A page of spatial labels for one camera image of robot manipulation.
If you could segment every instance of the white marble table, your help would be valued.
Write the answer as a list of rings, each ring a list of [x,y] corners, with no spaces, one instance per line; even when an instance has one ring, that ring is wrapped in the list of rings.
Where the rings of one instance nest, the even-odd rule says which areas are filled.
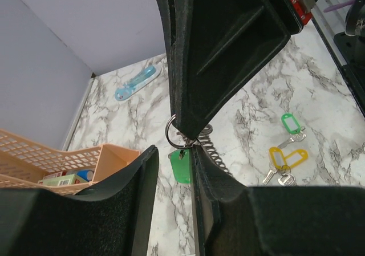
[[[115,89],[150,64],[163,67],[160,76],[128,101],[116,101]],[[160,169],[148,255],[193,255],[190,187],[175,181],[167,158],[174,150],[164,136],[168,93],[164,55],[97,77],[69,149],[113,143],[143,151],[155,144]],[[298,185],[365,185],[365,120],[312,23],[211,122],[211,138],[241,183],[261,185],[268,149],[288,138],[280,121],[286,112],[306,127],[306,139],[284,149],[309,153],[292,171]]]

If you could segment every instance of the wall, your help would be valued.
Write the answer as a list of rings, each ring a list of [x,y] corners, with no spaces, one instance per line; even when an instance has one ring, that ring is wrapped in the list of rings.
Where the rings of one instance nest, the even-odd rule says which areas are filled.
[[[0,128],[61,148],[91,74],[21,0],[0,0]]]
[[[165,52],[156,0],[23,1],[95,74]]]

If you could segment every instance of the yellow key tag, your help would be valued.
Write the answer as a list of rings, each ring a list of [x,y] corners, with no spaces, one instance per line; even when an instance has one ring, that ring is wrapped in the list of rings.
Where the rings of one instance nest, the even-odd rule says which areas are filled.
[[[307,159],[308,153],[304,149],[297,149],[288,156],[285,156],[285,161],[291,169],[295,168],[297,165],[306,161]]]
[[[272,147],[269,149],[270,159],[273,162],[273,165],[281,170],[284,166],[287,166],[287,162],[284,158],[283,152],[278,147]]]

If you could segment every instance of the green tag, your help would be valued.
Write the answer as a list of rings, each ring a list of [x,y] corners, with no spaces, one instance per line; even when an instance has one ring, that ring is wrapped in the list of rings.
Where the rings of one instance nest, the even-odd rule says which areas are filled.
[[[281,117],[281,122],[283,122],[286,130],[292,135],[296,135],[301,131],[301,126],[295,119],[294,115],[291,113],[286,113]]]
[[[180,160],[180,150],[169,154],[173,175],[177,182],[181,184],[190,184],[190,157],[189,150],[184,150],[184,157]]]

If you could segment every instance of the peach plastic basket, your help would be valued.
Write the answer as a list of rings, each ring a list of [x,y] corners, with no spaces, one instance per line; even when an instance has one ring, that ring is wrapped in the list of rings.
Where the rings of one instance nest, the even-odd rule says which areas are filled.
[[[64,152],[0,129],[0,188],[45,188],[66,195],[93,185],[129,165],[139,151],[111,144]],[[38,185],[45,175],[71,169],[93,169],[92,181],[68,186]]]

